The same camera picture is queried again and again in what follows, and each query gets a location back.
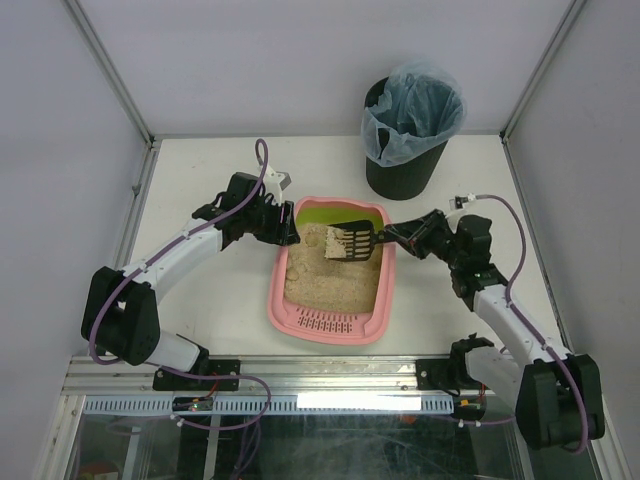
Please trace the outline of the black litter scoop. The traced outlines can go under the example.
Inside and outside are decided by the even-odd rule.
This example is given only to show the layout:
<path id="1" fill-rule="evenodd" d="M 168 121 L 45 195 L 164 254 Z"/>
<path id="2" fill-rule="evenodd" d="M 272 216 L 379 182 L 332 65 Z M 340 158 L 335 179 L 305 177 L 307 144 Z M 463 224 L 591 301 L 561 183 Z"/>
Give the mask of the black litter scoop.
<path id="1" fill-rule="evenodd" d="M 377 245 L 393 241 L 387 230 L 376 231 L 368 220 L 333 224 L 327 227 L 324 257 L 332 261 L 364 262 L 371 258 Z"/>

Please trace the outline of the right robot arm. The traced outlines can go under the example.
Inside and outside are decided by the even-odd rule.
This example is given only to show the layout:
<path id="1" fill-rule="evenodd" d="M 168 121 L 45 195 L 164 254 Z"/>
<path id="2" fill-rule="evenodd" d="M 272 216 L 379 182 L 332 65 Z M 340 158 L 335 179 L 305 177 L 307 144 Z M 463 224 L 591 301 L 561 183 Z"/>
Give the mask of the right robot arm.
<path id="1" fill-rule="evenodd" d="M 452 288 L 505 347 L 462 343 L 467 377 L 484 384 L 513 409 L 529 447 L 562 447 L 574 453 L 605 433 L 600 372 L 587 354 L 577 355 L 544 334 L 512 293 L 491 260 L 491 220 L 464 215 L 455 228 L 434 210 L 384 227 L 379 239 L 395 242 L 418 259 L 430 255 L 450 271 Z"/>

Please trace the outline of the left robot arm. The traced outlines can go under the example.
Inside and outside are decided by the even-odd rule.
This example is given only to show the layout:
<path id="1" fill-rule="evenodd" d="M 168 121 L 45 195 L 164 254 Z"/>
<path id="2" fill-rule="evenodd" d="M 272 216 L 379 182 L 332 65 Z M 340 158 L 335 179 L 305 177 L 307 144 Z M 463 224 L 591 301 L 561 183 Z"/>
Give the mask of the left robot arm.
<path id="1" fill-rule="evenodd" d="M 225 191 L 196 209 L 156 252 L 119 270 L 103 267 L 94 273 L 82 337 L 132 366 L 193 371 L 207 349 L 162 330 L 159 304 L 192 270 L 246 234 L 269 245 L 300 241 L 293 202 L 277 199 L 258 177 L 237 172 Z"/>

